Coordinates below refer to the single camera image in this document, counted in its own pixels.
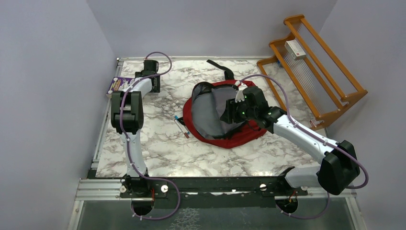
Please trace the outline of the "purple cover book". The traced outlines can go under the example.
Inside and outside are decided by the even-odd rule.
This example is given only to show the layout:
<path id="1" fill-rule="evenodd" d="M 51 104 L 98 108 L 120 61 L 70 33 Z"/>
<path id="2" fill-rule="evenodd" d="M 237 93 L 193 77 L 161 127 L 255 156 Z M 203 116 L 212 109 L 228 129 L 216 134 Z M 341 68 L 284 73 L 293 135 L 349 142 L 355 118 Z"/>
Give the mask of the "purple cover book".
<path id="1" fill-rule="evenodd" d="M 114 77 L 109 85 L 109 88 L 106 92 L 107 97 L 111 97 L 114 91 L 124 91 L 127 89 L 132 83 L 134 83 L 134 78 L 127 78 L 127 77 Z"/>

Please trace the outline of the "red backpack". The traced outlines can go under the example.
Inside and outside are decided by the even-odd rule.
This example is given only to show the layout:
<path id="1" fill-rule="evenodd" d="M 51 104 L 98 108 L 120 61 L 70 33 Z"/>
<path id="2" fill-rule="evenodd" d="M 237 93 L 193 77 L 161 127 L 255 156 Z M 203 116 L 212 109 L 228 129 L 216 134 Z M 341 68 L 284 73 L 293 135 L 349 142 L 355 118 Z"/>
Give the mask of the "red backpack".
<path id="1" fill-rule="evenodd" d="M 180 122 L 198 140 L 224 149 L 232 149 L 262 137 L 266 130 L 254 121 L 227 124 L 220 120 L 227 99 L 234 99 L 234 73 L 212 60 L 211 65 L 224 71 L 225 80 L 215 83 L 199 82 L 183 106 Z"/>

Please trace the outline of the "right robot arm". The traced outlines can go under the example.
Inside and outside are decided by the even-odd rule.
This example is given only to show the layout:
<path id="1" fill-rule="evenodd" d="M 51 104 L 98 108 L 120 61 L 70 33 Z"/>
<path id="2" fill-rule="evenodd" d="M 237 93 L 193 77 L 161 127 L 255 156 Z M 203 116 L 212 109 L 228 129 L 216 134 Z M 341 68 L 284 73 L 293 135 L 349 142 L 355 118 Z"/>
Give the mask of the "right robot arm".
<path id="1" fill-rule="evenodd" d="M 263 91 L 257 86 L 247 86 L 237 81 L 235 99 L 226 102 L 220 119 L 228 124 L 253 121 L 260 129 L 283 137 L 308 153 L 318 166 L 294 168 L 286 171 L 276 182 L 277 191 L 288 195 L 299 187 L 321 187 L 333 195 L 339 195 L 359 176 L 353 145 L 340 143 L 302 126 L 287 111 L 269 106 Z"/>

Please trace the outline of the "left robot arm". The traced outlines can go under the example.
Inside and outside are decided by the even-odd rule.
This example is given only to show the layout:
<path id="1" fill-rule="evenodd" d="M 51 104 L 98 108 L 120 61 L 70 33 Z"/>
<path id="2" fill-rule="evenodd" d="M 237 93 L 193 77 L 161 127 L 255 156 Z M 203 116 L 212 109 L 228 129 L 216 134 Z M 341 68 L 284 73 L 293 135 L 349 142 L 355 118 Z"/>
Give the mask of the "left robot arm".
<path id="1" fill-rule="evenodd" d="M 160 77 L 158 62 L 144 60 L 144 68 L 135 73 L 132 83 L 122 90 L 114 91 L 111 97 L 111 124 L 124 143 L 127 173 L 124 175 L 122 193 L 140 197 L 148 195 L 150 183 L 143 159 L 140 132 L 144 124 L 142 98 L 149 92 L 159 92 Z"/>

